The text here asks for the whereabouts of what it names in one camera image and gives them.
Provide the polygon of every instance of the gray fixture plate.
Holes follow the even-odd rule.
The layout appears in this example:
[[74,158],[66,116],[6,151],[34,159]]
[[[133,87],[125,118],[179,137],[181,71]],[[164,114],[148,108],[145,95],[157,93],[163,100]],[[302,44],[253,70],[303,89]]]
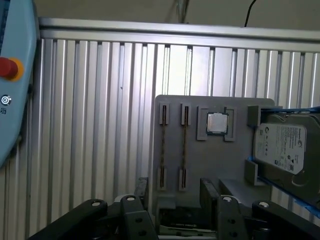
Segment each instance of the gray fixture plate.
[[[165,187],[159,188],[163,105],[167,106],[164,137],[166,179]],[[154,108],[153,210],[156,207],[199,207],[200,178],[210,179],[215,186],[219,186],[219,179],[245,183],[245,159],[252,155],[254,138],[254,130],[247,125],[248,106],[274,105],[273,100],[265,98],[159,95]],[[189,106],[185,190],[179,188],[184,136],[182,106]],[[207,135],[207,112],[224,113],[225,108],[230,113],[227,135]]]

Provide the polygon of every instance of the screw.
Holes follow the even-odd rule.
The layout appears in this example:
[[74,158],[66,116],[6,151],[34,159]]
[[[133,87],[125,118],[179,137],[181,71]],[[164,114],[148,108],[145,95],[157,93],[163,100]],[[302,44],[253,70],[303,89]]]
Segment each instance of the screw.
[[136,198],[133,197],[133,196],[129,196],[129,197],[127,198],[128,201],[133,201],[133,200],[135,200],[135,199],[136,199]]
[[99,201],[95,201],[95,202],[93,202],[91,205],[94,206],[94,207],[97,207],[97,206],[100,205],[100,202],[99,202]]
[[268,208],[269,207],[269,204],[264,202],[264,201],[259,202],[259,205],[264,207],[264,208]]
[[225,196],[223,198],[223,200],[227,201],[227,202],[231,202],[232,201],[232,198],[231,197],[228,197],[228,196]]

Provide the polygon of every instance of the circular logo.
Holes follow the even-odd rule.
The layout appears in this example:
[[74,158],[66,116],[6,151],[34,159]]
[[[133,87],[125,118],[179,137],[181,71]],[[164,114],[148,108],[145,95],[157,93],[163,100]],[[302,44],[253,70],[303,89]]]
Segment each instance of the circular logo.
[[11,103],[11,97],[8,95],[3,95],[0,100],[1,104],[4,106],[8,106]]

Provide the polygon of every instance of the aluminum extrusion panel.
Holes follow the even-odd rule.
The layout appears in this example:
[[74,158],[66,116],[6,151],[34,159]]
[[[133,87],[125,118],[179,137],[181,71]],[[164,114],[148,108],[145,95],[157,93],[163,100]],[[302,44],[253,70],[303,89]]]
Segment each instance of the aluminum extrusion panel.
[[319,32],[72,19],[41,19],[40,29],[25,141],[0,171],[4,240],[86,199],[133,192],[152,162],[158,95],[320,104]]

